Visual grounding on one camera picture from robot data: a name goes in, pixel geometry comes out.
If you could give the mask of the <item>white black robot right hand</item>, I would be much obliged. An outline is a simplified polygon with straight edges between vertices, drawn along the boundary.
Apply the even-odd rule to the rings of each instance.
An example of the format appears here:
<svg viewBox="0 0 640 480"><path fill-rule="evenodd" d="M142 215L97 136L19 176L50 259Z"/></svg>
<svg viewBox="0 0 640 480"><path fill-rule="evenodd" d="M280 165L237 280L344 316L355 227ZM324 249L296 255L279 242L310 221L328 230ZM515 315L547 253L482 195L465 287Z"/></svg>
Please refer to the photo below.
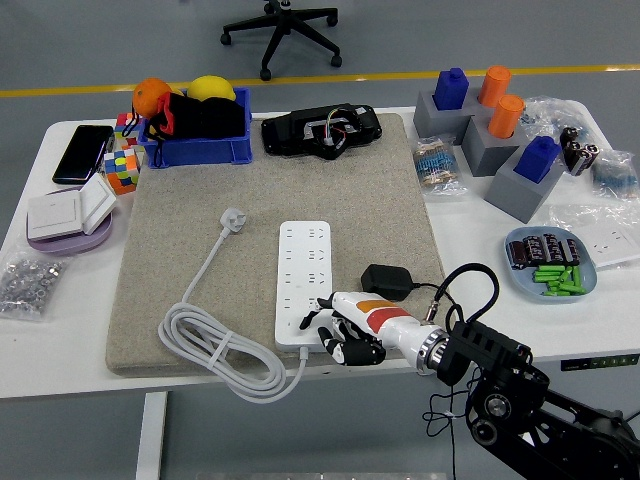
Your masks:
<svg viewBox="0 0 640 480"><path fill-rule="evenodd" d="M319 326L317 333L340 365L378 365L389 349L397 349L410 366L424 372L435 342L444 337L440 327L421 324L404 308L375 293L334 292L327 299L318 298L316 304L300 328L309 328L315 316L330 310L333 327Z"/></svg>

